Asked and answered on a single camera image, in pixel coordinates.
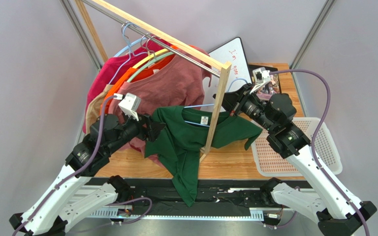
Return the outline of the light blue wire hanger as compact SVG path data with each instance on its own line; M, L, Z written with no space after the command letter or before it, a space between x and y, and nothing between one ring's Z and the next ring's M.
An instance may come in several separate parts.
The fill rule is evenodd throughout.
M233 80L233 81L230 83L229 87L228 87L227 90L226 90L226 93L230 92L231 87L233 86L233 84L234 84L236 81L244 81L245 84L248 84L248 83L249 83L249 82L248 82L246 79L244 79L244 78L238 78L238 79L235 79L235 80ZM209 107L209 106L214 106L214 104L202 104L202 105L186 106L185 109L187 109L187 108ZM195 122L191 122L191 121L187 121L187 120L185 120L185 123L193 124L193 125L198 125L198 126L203 126L203 127L210 127L210 126L208 125L208 120L209 120L208 117L206 117L206 118L203 118L203 117L202 117L200 123L195 123Z

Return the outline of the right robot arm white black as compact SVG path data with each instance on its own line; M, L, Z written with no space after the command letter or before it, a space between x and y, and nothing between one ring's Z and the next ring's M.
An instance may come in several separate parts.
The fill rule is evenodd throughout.
M293 165L317 196L312 197L272 178L261 190L266 204L287 206L318 225L325 236L350 236L359 228L369 232L367 221L377 208L350 192L322 162L309 138L293 123L296 109L289 95L277 93L261 101L253 84L222 94L222 107L232 116L246 114L267 131L269 146Z

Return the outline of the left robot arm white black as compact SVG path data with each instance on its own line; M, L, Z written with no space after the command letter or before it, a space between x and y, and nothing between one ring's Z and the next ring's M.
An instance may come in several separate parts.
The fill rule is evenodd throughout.
M113 153L134 138L155 141L164 127L164 123L155 121L149 114L130 116L124 123L113 114L100 116L90 133L68 155L44 195L27 211L10 217L13 234L64 236L98 208L120 199L129 185L122 177L113 176L93 193L69 203L76 192L109 163Z

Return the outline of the mint green hanger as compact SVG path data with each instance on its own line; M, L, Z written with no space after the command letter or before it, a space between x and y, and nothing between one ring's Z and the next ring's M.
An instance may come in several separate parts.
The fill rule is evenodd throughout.
M131 83L131 82L134 82L134 81L145 79L148 76L155 74L156 71L164 68L173 59L173 57L174 57L174 53L169 50L168 53L165 53L165 54L157 57L156 59L150 60L149 62L142 65L138 69L133 69L131 67L127 71L126 80L123 79L123 81Z

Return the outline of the green t-shirt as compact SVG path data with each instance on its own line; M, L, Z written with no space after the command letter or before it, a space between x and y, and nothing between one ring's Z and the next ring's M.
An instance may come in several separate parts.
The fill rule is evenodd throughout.
M154 142L147 142L146 158L156 155L159 162L173 176L172 183L185 202L191 207L197 197L200 149L206 146L209 127L201 122L212 116L210 112L183 106L157 108L153 119L165 124ZM262 133L262 128L228 112L219 114L211 146L222 148L235 141L245 141L244 149Z

